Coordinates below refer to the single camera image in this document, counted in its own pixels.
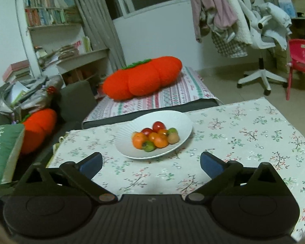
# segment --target red plastic chair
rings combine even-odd
[[[292,61],[288,63],[290,66],[288,88],[286,100],[289,100],[291,80],[293,77],[293,70],[305,72],[305,39],[291,39],[289,40],[290,56]]]

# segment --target plaid shirt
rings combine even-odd
[[[240,58],[247,56],[246,47],[248,44],[237,41],[236,38],[230,42],[225,42],[214,32],[212,32],[211,37],[220,55],[229,58]]]

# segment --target pink jacket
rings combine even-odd
[[[237,21],[237,15],[227,0],[191,0],[194,32],[197,40],[201,39],[199,24],[202,5],[207,11],[213,8],[217,10],[214,25],[220,29],[227,29]]]

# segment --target plastic bag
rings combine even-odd
[[[53,86],[53,89],[59,91],[63,85],[63,80],[60,75],[55,75],[50,79],[43,76],[38,79],[23,80],[20,83],[29,90],[14,105],[7,101],[7,96],[13,85],[8,86],[0,94],[0,113],[9,116],[13,122],[21,122],[27,114],[49,107],[53,94],[49,94],[47,89]]]

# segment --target white plate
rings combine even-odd
[[[142,129],[149,127],[152,128],[153,123],[161,121],[165,124],[167,129],[174,127],[177,129],[180,137],[180,141],[176,144],[169,144],[163,149],[155,149],[151,152],[145,152],[138,150],[132,145],[131,135],[133,132],[140,132]],[[192,132],[193,123],[186,114],[178,111],[163,110],[145,114],[140,116],[128,124],[122,126],[117,133],[115,139],[116,149],[124,156],[130,159],[152,159],[162,155],[165,155],[180,145],[182,145],[190,136]]]

